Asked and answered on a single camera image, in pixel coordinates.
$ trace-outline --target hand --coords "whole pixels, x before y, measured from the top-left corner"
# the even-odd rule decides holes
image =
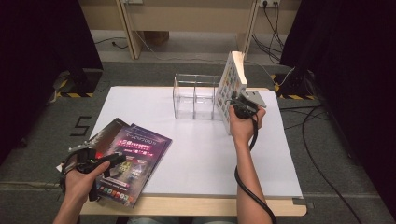
[[[103,173],[109,165],[110,161],[105,161],[89,174],[80,173],[76,169],[71,170],[66,175],[66,193],[64,197],[75,201],[75,203],[84,204],[87,201],[93,181],[97,176]]]
[[[266,111],[264,108],[259,106],[259,111],[253,118],[258,122],[258,128],[262,127],[262,118],[264,117]],[[230,132],[233,136],[233,141],[235,144],[248,145],[248,141],[253,136],[253,123],[251,119],[240,119],[235,115],[235,110],[233,106],[229,106],[230,114]]]

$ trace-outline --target power outlet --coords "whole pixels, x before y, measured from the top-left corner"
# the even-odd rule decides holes
[[[267,7],[275,7],[276,3],[279,6],[280,0],[260,0],[260,7],[263,7],[264,1],[267,2]]]

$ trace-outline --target wooden desk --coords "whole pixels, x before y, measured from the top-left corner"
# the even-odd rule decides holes
[[[248,50],[258,0],[117,0],[133,59],[143,47],[143,31],[236,33],[238,50]]]
[[[262,161],[255,162],[256,170],[267,193],[268,205],[276,216],[303,216],[306,213],[304,200],[293,199],[302,198],[302,193],[287,147],[283,125],[277,121],[280,120],[280,112],[275,94],[266,91],[263,99],[267,103],[265,123],[268,127],[271,126],[271,130],[262,129],[259,132],[261,141],[256,143],[256,150],[252,152],[254,161]],[[221,121],[175,119],[172,88],[165,87],[111,88],[92,133],[100,131],[114,118],[121,118],[127,123],[138,122],[138,125],[159,133],[166,132],[174,142],[155,175],[146,185],[135,208],[103,199],[100,202],[85,203],[82,215],[236,216],[236,183],[230,172],[234,168],[233,161],[236,157],[233,150],[228,150],[233,148],[233,142],[229,141],[231,136],[226,133]],[[198,135],[210,144],[204,144]],[[202,143],[200,150],[195,150],[196,141]],[[179,171],[180,167],[183,167],[183,172],[173,172]],[[205,185],[197,182],[216,187],[203,188]]]

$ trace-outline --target clear plastic organizer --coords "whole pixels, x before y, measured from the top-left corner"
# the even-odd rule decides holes
[[[176,119],[221,120],[215,95],[221,76],[176,74],[173,101]]]

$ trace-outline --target forearm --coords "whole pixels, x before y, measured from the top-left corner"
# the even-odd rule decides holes
[[[251,192],[265,202],[262,187],[248,149],[248,144],[235,143],[235,148],[240,179]],[[272,223],[271,218],[265,210],[263,210],[257,202],[251,199],[250,196],[248,196],[239,186],[237,190],[237,214],[238,223],[240,224]]]
[[[77,223],[83,204],[84,203],[79,202],[78,200],[64,198],[53,224]]]

